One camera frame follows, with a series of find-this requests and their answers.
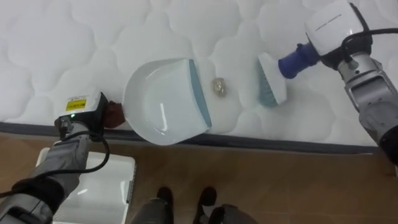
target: black cable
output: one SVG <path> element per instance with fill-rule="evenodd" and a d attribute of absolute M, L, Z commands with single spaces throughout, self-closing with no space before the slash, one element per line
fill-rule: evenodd
<path fill-rule="evenodd" d="M 343 58 L 346 63 L 350 63 L 353 61 L 353 58 L 348 53 L 347 44 L 349 41 L 353 40 L 357 37 L 364 37 L 369 35 L 379 35 L 379 34 L 398 34 L 398 28 L 387 28 L 387 29 L 375 29 L 375 30 L 367 30 L 363 32 L 358 32 L 356 34 L 351 34 L 344 38 L 341 43 L 341 50 L 343 51 Z"/>
<path fill-rule="evenodd" d="M 105 140 L 104 137 L 102 137 L 102 135 L 94 133 L 92 131 L 80 131 L 74 134 L 71 134 L 67 137 L 65 137 L 64 139 L 62 139 L 62 141 L 67 141 L 67 140 L 71 140 L 72 138 L 75 138 L 77 136 L 81 136 L 87 134 L 91 137 L 97 138 L 99 139 L 103 144 L 104 144 L 104 148 L 105 148 L 105 158 L 103 159 L 103 161 L 96 167 L 90 168 L 90 169 L 64 169 L 64 170 L 51 170 L 48 172 L 44 172 L 42 174 L 37 175 L 36 177 L 34 177 L 35 179 L 39 179 L 39 178 L 44 178 L 44 177 L 48 177 L 50 175 L 58 175 L 58 174 L 88 174 L 91 172 L 95 172 L 97 170 L 100 170 L 101 168 L 103 168 L 106 163 L 109 161 L 109 157 L 111 155 L 111 151 L 109 149 L 109 145 L 108 142 Z M 4 198 L 4 197 L 8 197 L 14 194 L 18 194 L 20 193 L 20 190 L 10 190 L 8 192 L 2 192 L 0 193 L 0 198 Z"/>

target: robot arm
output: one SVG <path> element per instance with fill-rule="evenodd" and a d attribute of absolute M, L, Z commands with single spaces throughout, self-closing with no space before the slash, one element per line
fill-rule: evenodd
<path fill-rule="evenodd" d="M 322 63 L 340 73 L 363 128 L 397 165 L 398 92 L 381 63 L 370 57 L 371 35 L 397 29 L 369 30 L 359 10 L 339 0 L 318 11 L 305 30 Z"/>
<path fill-rule="evenodd" d="M 51 223 L 61 203 L 78 186 L 80 174 L 94 172 L 108 161 L 109 146 L 102 138 L 103 128 L 99 125 L 108 101 L 100 92 L 94 97 L 79 97 L 69 99 L 68 105 L 85 110 L 70 110 L 59 118 L 62 141 L 50 148 L 45 160 L 28 179 L 13 186 L 10 196 L 0 204 L 0 224 Z M 107 149 L 105 159 L 97 167 L 86 169 L 88 145 L 98 140 Z"/>

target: wooden floor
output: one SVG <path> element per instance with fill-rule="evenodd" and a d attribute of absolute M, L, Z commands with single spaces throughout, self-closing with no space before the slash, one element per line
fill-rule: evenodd
<path fill-rule="evenodd" d="M 0 138 L 0 191 L 30 174 L 51 142 Z M 175 197 L 176 223 L 192 223 L 202 189 L 259 223 L 397 224 L 398 180 L 382 156 L 318 156 L 199 147 L 112 145 L 137 162 L 127 217 L 161 186 Z"/>

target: white dustpan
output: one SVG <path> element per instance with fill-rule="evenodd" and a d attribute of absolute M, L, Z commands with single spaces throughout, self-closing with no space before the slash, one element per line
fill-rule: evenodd
<path fill-rule="evenodd" d="M 192 59 L 144 64 L 124 90 L 126 121 L 145 140 L 170 145 L 204 133 L 210 115 Z"/>

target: brown object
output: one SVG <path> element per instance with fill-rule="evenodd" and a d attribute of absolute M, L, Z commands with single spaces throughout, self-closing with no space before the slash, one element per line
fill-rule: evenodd
<path fill-rule="evenodd" d="M 125 121 L 122 104 L 110 101 L 104 114 L 104 127 L 116 128 Z"/>

